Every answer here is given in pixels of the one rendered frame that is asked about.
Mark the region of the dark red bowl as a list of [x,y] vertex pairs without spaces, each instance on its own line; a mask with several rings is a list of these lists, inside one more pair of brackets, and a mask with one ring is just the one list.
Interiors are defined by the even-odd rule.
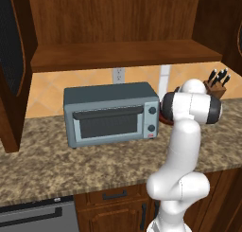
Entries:
[[173,126],[174,122],[167,120],[163,116],[163,100],[160,101],[160,114],[159,114],[159,121],[162,122],[163,124]]

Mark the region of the wooden cabinet door mesh panel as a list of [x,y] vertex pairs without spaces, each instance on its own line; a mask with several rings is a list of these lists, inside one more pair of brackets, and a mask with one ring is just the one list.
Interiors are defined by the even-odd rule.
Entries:
[[20,149],[37,46],[29,0],[0,0],[0,140],[5,152]]

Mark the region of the wooden cabinet door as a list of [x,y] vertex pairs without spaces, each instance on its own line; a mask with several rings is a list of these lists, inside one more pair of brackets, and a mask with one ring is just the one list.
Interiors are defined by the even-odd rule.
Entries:
[[236,0],[232,30],[222,62],[242,77],[242,0]]

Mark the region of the toaster oven glass door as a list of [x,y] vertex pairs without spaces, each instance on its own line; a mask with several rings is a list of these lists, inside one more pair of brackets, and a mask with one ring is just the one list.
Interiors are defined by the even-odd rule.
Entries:
[[142,132],[143,113],[76,120],[73,118],[76,141],[111,139]]

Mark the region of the grey-blue toaster oven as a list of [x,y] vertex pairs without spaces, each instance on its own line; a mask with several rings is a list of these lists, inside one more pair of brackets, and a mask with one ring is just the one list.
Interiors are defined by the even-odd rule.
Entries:
[[[159,131],[159,104],[159,97],[147,82],[66,88],[63,94],[63,110],[68,146],[75,149],[135,139],[154,138]],[[140,134],[125,137],[115,136],[111,139],[98,140],[92,138],[80,142],[76,141],[73,122],[74,112],[138,105],[144,107],[142,132]],[[150,107],[156,108],[156,114],[152,115],[148,112]],[[156,127],[154,132],[147,129],[149,125]]]

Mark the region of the wooden drawer front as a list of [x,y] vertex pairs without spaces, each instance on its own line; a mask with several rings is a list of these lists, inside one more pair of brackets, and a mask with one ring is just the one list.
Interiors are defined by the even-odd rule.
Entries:
[[[128,195],[123,198],[117,198],[112,200],[103,200],[102,194],[105,192],[107,195],[112,194],[119,194],[126,189]],[[87,194],[88,204],[89,205],[109,205],[109,204],[117,204],[120,202],[126,201],[134,201],[137,199],[143,199],[147,197],[147,192],[145,190],[144,185],[132,185],[127,187],[117,187],[117,188],[110,188],[100,191],[94,191]]]

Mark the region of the brown wooden knife block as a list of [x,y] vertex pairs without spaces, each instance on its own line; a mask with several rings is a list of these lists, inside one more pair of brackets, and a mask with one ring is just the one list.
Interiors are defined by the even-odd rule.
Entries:
[[210,86],[210,83],[205,80],[203,84],[206,87],[207,94],[215,98],[221,99],[221,97],[226,92],[226,87],[223,86],[220,82],[217,82],[213,87]]

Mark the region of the grey dishwasher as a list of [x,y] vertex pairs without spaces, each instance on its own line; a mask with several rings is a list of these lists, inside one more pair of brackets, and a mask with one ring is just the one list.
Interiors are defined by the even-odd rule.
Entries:
[[62,208],[61,217],[0,227],[0,232],[79,232],[73,196],[2,206],[0,207],[0,223],[54,213],[56,207]]

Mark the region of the white wall outlet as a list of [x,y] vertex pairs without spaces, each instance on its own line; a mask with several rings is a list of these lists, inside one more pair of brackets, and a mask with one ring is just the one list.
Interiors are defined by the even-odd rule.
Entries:
[[116,67],[112,70],[112,82],[114,84],[124,83],[125,82],[125,68]]

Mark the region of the open wooden wall cabinet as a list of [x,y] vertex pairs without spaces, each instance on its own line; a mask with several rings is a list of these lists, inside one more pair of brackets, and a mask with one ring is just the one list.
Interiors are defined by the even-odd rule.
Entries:
[[236,0],[29,0],[35,72],[222,62]]

